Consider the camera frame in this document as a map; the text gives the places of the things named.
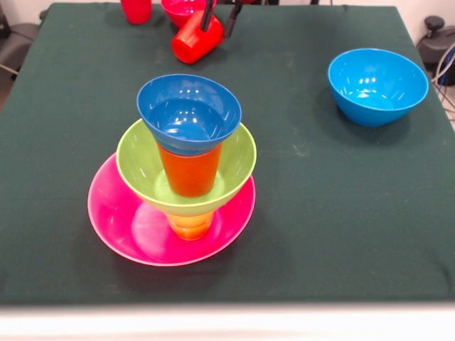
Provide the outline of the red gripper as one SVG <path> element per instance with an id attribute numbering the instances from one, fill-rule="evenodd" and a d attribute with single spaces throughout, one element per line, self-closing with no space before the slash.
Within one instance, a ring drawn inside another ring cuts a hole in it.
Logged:
<path id="1" fill-rule="evenodd" d="M 205 1 L 205 8 L 203 11 L 203 15 L 200 21 L 200 29 L 202 31 L 207 31 L 210 25 L 210 20 L 212 16 L 212 11 L 214 8 L 214 0 L 206 0 Z M 241 0 L 241 1 L 235 1 L 235 0 L 217 0 L 217 4 L 234 4 L 230 15 L 227 19 L 227 22 L 225 24 L 224 32 L 223 32 L 223 38 L 229 38 L 232 35 L 232 32 L 235 27 L 235 23 L 237 20 L 237 16 L 240 14 L 243 4 L 258 4 L 258 0 Z"/>

